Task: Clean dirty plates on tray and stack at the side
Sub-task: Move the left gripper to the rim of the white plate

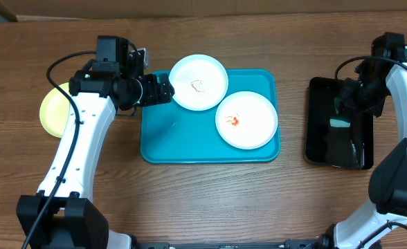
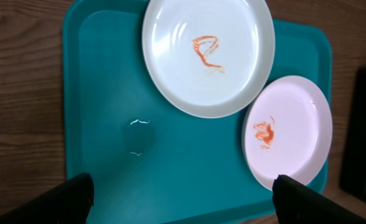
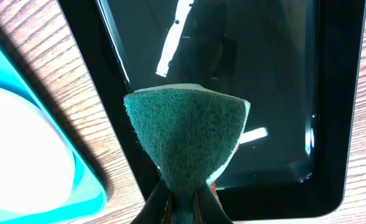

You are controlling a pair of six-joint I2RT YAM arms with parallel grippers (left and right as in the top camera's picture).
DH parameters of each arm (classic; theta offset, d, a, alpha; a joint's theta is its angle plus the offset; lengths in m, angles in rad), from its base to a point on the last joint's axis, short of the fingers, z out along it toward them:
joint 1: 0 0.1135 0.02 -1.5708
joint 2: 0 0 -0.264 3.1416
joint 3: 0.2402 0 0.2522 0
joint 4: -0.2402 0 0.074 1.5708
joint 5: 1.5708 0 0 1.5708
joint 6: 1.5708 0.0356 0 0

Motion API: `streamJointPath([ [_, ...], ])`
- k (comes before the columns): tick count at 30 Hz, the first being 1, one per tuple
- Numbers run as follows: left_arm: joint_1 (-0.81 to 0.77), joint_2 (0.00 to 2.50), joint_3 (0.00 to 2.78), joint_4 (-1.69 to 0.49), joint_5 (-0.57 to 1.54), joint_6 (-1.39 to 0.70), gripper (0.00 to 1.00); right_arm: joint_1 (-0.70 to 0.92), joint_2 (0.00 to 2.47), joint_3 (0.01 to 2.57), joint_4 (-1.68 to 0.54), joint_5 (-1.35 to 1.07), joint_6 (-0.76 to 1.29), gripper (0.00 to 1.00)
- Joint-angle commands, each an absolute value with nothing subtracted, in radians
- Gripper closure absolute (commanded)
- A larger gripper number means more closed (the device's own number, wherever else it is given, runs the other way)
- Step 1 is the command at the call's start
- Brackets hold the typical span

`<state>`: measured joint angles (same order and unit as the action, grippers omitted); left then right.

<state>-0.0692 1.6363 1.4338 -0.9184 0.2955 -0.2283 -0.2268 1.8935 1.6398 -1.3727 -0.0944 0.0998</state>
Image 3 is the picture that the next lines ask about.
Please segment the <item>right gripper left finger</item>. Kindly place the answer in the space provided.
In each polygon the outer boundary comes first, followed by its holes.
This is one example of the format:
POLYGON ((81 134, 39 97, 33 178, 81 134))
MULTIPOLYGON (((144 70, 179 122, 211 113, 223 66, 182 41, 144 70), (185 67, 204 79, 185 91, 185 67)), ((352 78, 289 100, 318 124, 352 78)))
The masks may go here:
POLYGON ((131 224, 171 224, 172 194, 160 180, 131 224))

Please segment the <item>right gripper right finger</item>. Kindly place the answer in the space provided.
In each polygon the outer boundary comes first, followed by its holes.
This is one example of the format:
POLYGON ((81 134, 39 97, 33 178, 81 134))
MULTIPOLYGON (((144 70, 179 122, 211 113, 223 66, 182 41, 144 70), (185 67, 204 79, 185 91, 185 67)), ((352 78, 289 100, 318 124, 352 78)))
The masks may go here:
POLYGON ((195 224, 233 224, 207 184, 201 186, 194 194, 193 218, 195 224))

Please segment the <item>green scouring sponge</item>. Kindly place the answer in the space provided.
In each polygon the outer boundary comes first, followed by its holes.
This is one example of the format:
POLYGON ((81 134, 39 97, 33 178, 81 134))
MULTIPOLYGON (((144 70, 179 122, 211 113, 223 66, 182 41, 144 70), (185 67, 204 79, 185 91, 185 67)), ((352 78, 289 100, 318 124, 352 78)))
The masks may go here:
POLYGON ((211 189, 232 160, 250 103, 198 84, 173 84, 130 93, 124 106, 172 194, 171 223, 194 223, 194 194, 205 184, 211 189))

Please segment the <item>white plate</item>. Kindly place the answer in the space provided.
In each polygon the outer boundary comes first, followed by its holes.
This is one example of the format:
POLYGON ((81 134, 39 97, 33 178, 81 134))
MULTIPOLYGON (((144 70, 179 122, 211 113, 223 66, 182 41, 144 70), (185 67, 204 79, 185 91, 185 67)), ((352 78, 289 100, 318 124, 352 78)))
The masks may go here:
POLYGON ((53 210, 69 198, 74 175, 73 154, 42 110, 0 88, 0 208, 53 210))

